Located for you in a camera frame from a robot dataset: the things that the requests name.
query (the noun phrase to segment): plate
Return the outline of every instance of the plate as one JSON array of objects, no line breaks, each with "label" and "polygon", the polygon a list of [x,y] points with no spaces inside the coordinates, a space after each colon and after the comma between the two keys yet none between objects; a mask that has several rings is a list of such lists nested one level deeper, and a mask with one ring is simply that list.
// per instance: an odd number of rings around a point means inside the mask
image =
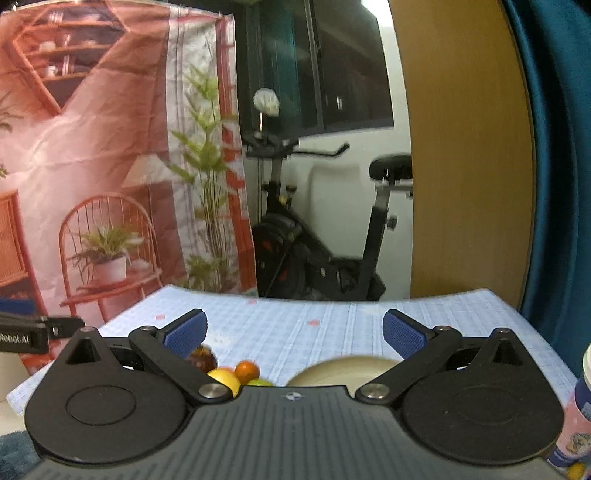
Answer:
[{"label": "plate", "polygon": [[349,395],[370,380],[397,365],[398,360],[380,356],[352,355],[327,360],[302,370],[289,382],[288,387],[326,387],[345,385]]}]

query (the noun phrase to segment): table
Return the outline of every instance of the table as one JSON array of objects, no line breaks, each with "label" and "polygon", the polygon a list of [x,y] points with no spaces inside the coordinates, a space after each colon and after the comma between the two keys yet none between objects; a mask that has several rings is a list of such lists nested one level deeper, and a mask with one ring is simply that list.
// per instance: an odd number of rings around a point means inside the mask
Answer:
[{"label": "table", "polygon": [[[511,328],[563,404],[576,383],[540,334],[488,290],[403,301],[327,303],[217,295],[167,286],[102,326],[100,332],[106,337],[126,336],[142,325],[163,327],[193,308],[207,314],[205,343],[212,347],[220,366],[252,359],[261,377],[276,385],[285,385],[309,365],[338,356],[401,359],[382,336],[382,318],[389,309],[398,309],[428,327],[451,325],[466,336],[488,336],[500,326]],[[8,394],[17,413],[23,413],[48,367]]]},{"label": "table", "polygon": [[159,286],[162,286],[160,282],[160,276],[162,275],[162,269],[156,268],[154,271],[147,273],[135,273],[128,275],[124,281],[119,282],[115,287],[111,289],[104,289],[100,291],[92,291],[88,289],[88,285],[78,288],[78,293],[75,293],[71,297],[68,297],[60,303],[60,307],[70,307],[70,313],[72,316],[76,314],[76,306],[83,303],[97,302],[99,305],[100,315],[103,321],[106,323],[109,321],[109,317],[105,310],[105,300],[111,297],[117,297],[125,293],[136,291],[142,299],[146,298],[145,288],[149,283],[155,282]]}]

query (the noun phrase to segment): red pattern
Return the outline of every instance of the red pattern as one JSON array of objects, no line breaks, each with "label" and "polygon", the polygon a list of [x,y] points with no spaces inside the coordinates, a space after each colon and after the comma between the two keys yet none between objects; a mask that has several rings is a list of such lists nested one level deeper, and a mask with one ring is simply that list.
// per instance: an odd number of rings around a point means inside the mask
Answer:
[{"label": "red pattern", "polygon": [[[235,115],[232,105],[232,91],[236,85],[231,83],[230,59],[228,51],[235,48],[234,44],[227,43],[228,28],[233,28],[233,21],[229,18],[221,18],[216,22],[216,44],[217,44],[217,82],[219,87],[220,113],[224,115]],[[224,128],[222,131],[223,145],[234,145],[235,139],[232,131]],[[224,148],[224,160],[233,162],[237,154],[242,154],[242,150],[237,147]],[[244,179],[240,179],[232,170],[226,171],[226,182],[231,189],[239,190],[246,188]],[[254,258],[254,244],[252,242],[250,220],[242,217],[242,208],[238,195],[230,194],[228,196],[228,205],[236,246],[238,247],[238,267],[240,270],[240,280],[242,290],[250,290],[256,287],[256,266]]]}]

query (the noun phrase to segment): green fruit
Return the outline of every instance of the green fruit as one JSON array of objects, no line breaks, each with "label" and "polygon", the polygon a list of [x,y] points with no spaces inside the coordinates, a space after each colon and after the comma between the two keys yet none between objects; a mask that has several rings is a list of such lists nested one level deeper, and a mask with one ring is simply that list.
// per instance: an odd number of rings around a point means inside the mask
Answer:
[{"label": "green fruit", "polygon": [[268,380],[265,380],[264,378],[253,378],[252,380],[250,380],[250,382],[247,383],[247,385],[250,385],[252,387],[274,387],[275,386],[271,382],[269,382]]}]

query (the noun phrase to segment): window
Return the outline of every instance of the window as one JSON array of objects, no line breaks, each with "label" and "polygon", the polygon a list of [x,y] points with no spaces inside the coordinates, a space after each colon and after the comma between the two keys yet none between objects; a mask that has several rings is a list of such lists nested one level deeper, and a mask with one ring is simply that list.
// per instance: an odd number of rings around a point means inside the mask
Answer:
[{"label": "window", "polygon": [[[263,86],[281,101],[267,128],[287,137],[393,125],[378,22],[361,0],[262,0],[246,9],[249,70],[257,71],[248,101]],[[241,111],[242,128],[256,119]]]}]

